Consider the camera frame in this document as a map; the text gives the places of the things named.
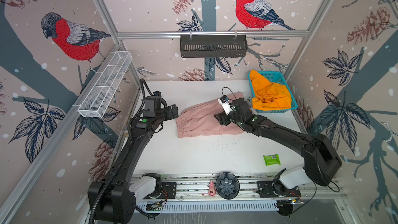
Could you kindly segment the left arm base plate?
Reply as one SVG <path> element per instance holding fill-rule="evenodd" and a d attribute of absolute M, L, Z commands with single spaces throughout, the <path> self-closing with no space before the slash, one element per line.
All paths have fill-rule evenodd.
<path fill-rule="evenodd" d="M 176 198 L 176 191 L 177 191 L 177 183 L 176 182 L 165 182 L 162 183 L 162 189 L 159 194 L 157 195 L 148 195 L 145 197 L 146 200 L 165 200 L 168 199 L 175 199 Z"/>

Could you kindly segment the pink shorts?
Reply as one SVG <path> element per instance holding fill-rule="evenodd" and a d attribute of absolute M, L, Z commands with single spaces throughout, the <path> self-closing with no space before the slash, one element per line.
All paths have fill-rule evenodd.
<path fill-rule="evenodd" d="M 185 109 L 176 119 L 179 138 L 211 135 L 239 135 L 244 133 L 235 124 L 221 125 L 214 117 L 224 110 L 217 99 Z"/>

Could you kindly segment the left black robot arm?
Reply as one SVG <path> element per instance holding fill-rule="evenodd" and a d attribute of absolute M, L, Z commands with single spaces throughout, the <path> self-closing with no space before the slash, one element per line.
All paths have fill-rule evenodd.
<path fill-rule="evenodd" d="M 88 189 L 90 224 L 97 220 L 127 224 L 138 209 L 137 203 L 161 194 L 162 180 L 157 173 L 145 173 L 135 183 L 131 180 L 145 147 L 164 128 L 164 122 L 178 117 L 178 107 L 167 105 L 161 92 L 151 92 L 143 78 L 140 88 L 143 101 L 127 124 L 129 136 L 121 153 L 105 177 Z"/>

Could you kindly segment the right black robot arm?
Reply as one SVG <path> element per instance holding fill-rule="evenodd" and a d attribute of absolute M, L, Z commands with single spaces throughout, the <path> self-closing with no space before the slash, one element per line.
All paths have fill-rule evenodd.
<path fill-rule="evenodd" d="M 283 169 L 273 179 L 272 193 L 275 195 L 284 197 L 293 188 L 310 182 L 327 187 L 341 168 L 342 161 L 325 135 L 296 132 L 264 116 L 255 115 L 242 97 L 230 101 L 224 95 L 217 101 L 223 108 L 223 112 L 215 114 L 221 125 L 234 123 L 244 132 L 273 140 L 303 157 L 303 164 Z"/>

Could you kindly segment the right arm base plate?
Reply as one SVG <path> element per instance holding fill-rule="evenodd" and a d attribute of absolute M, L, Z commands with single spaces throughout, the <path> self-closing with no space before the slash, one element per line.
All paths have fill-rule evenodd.
<path fill-rule="evenodd" d="M 261 198 L 301 198 L 301 192 L 298 187 L 288 189 L 280 182 L 257 181 L 257 188 L 256 193 Z"/>

